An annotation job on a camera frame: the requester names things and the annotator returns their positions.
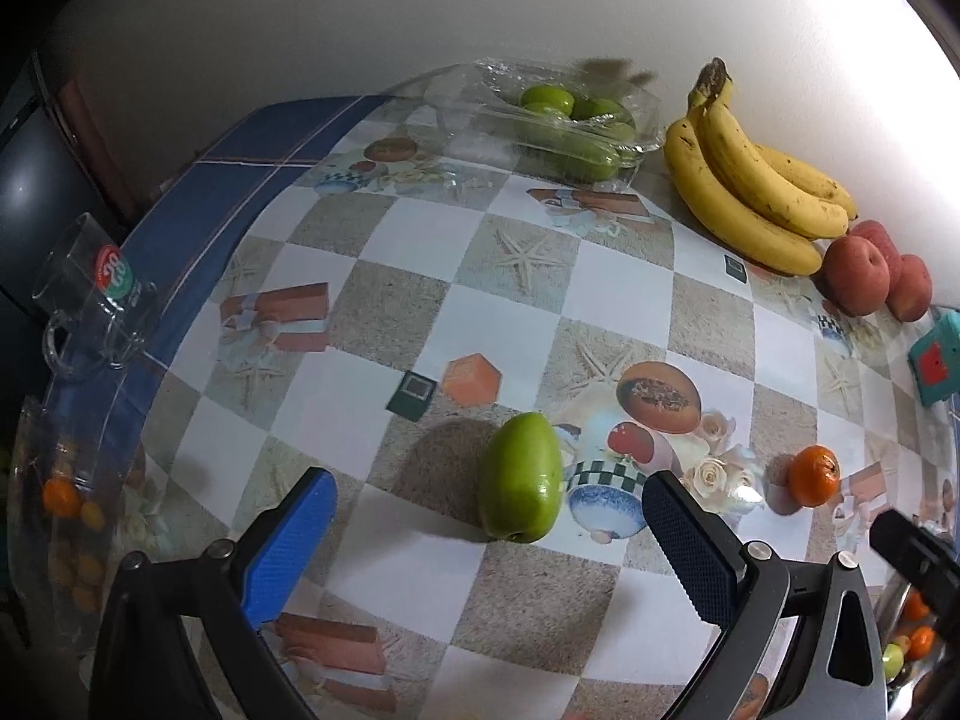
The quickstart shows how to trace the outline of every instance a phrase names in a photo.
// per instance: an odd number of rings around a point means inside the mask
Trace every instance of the white wall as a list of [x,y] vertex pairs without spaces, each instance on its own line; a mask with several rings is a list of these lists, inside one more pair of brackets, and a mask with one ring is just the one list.
[[752,138],[847,184],[960,305],[960,79],[905,0],[74,0],[48,49],[141,194],[267,103],[483,55],[615,56],[658,74],[670,118],[719,55]]

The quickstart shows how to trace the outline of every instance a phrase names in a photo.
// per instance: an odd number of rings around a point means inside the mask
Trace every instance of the banana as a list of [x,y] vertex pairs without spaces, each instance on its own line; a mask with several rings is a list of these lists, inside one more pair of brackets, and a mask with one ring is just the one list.
[[826,173],[796,157],[777,151],[776,148],[760,146],[759,143],[754,143],[754,146],[757,147],[763,161],[795,187],[814,197],[839,205],[847,212],[847,218],[851,221],[857,217],[856,204],[850,193]]
[[847,232],[844,209],[794,186],[764,162],[739,122],[716,98],[704,107],[698,135],[724,183],[760,215],[810,239],[838,238]]
[[717,180],[691,122],[701,115],[696,106],[666,131],[664,158],[683,202],[707,230],[742,255],[784,274],[814,274],[821,256],[810,241],[765,220]]
[[727,76],[726,80],[723,82],[723,86],[720,89],[720,94],[717,95],[717,100],[720,100],[723,105],[726,105],[726,107],[729,108],[732,97],[733,79],[730,76]]

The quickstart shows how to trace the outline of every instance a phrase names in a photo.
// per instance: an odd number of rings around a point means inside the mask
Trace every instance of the glass mug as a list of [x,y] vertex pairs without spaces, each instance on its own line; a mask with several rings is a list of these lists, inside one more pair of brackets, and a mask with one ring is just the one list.
[[[70,224],[47,255],[34,284],[34,300],[50,315],[43,357],[68,380],[90,375],[104,362],[123,367],[147,343],[160,316],[157,287],[139,281],[127,258],[90,214]],[[69,333],[64,351],[54,346]]]

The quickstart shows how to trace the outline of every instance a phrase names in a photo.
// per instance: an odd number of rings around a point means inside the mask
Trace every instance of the red apple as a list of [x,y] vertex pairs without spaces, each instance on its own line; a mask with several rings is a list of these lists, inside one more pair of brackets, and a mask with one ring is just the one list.
[[880,254],[883,255],[883,259],[886,261],[887,269],[890,271],[890,289],[893,290],[901,275],[901,257],[896,250],[894,242],[890,240],[890,235],[887,233],[886,227],[878,221],[866,220],[853,226],[850,234],[866,238],[880,250]]
[[656,452],[650,431],[632,422],[621,422],[614,427],[607,437],[607,446],[642,466],[649,463]]
[[915,254],[901,257],[901,280],[890,290],[887,308],[901,322],[916,322],[933,300],[933,283],[925,262]]
[[866,238],[845,235],[827,249],[821,274],[830,299],[853,317],[872,314],[890,292],[890,271],[880,250]]

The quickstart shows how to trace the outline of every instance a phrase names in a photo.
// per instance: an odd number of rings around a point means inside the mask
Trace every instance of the tablecloth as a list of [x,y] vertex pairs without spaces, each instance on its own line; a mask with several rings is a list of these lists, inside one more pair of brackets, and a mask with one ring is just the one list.
[[[118,551],[196,555],[307,466],[334,474],[335,520],[264,632],[322,716],[659,717],[716,632],[630,503],[650,469],[682,476],[741,541],[854,552],[873,589],[888,576],[866,545],[877,512],[952,530],[952,411],[917,403],[905,357],[930,316],[849,319],[808,279],[732,255],[656,155],[611,197],[442,153],[411,100],[254,114],[125,247],[168,295],[147,354],[52,392],[61,409],[104,404],[117,458],[142,446]],[[627,385],[693,423],[638,428]],[[537,543],[489,541],[476,464],[527,410],[562,439],[565,504]],[[784,461],[815,443],[844,483],[795,511]]]

